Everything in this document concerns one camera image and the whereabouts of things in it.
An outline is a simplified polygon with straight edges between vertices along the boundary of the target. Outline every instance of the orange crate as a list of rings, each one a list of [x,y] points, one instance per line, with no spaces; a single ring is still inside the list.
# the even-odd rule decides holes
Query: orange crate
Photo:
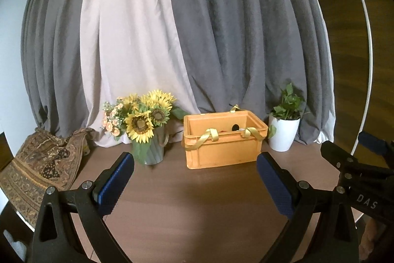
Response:
[[[244,130],[232,131],[234,124]],[[217,141],[209,136],[199,148],[190,150],[210,128],[217,130]],[[255,161],[267,131],[268,126],[251,111],[187,115],[184,118],[183,141],[187,167],[212,168]]]

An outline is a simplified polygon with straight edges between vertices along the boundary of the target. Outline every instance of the table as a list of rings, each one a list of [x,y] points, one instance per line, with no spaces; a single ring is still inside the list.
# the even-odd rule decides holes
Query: table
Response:
[[[95,180],[128,150],[124,144],[96,148],[72,188]],[[263,151],[314,188],[333,190],[338,182],[339,172],[321,157],[318,144],[294,143],[279,153],[263,143]],[[306,251],[318,216],[314,214],[294,260]],[[86,253],[99,262],[76,214],[73,219]],[[258,262],[287,220],[277,211],[255,162],[189,170],[180,143],[172,144],[156,166],[136,164],[114,211],[104,219],[134,263]]]

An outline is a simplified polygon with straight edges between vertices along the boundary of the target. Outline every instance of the patterned cloth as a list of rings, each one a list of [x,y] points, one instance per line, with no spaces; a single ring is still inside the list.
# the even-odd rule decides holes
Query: patterned cloth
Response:
[[[68,190],[74,182],[82,156],[89,154],[90,128],[58,138],[36,128],[15,158],[0,173],[0,187],[12,205],[33,227],[37,221],[45,190],[55,186]]]

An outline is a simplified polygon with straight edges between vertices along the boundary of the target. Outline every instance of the flower bouquet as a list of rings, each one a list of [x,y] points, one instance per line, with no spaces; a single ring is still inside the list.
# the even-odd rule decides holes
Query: flower bouquet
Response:
[[[171,116],[183,120],[188,114],[173,105],[175,100],[171,93],[161,90],[154,90],[141,97],[137,94],[118,97],[115,105],[104,103],[102,127],[117,141],[127,133],[133,144],[134,158],[140,163],[155,164],[146,160],[152,141],[157,140],[155,133],[163,128]]]

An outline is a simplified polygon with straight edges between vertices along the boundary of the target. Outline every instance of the metal screw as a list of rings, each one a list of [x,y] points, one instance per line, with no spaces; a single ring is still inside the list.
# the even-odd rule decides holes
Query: metal screw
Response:
[[[92,184],[93,184],[93,183],[92,183],[90,180],[86,180],[86,181],[84,181],[84,182],[82,183],[82,188],[83,188],[84,190],[87,190],[88,188],[91,188]]]
[[[309,183],[306,182],[306,181],[304,181],[304,180],[299,181],[299,182],[298,182],[298,185],[299,185],[301,188],[303,188],[304,190],[306,190],[307,188],[309,188]]]
[[[337,191],[339,194],[344,194],[344,193],[345,193],[345,189],[344,189],[342,186],[337,186],[337,187],[336,187],[336,191]]]
[[[51,195],[55,191],[55,188],[53,186],[50,186],[47,188],[47,194]]]

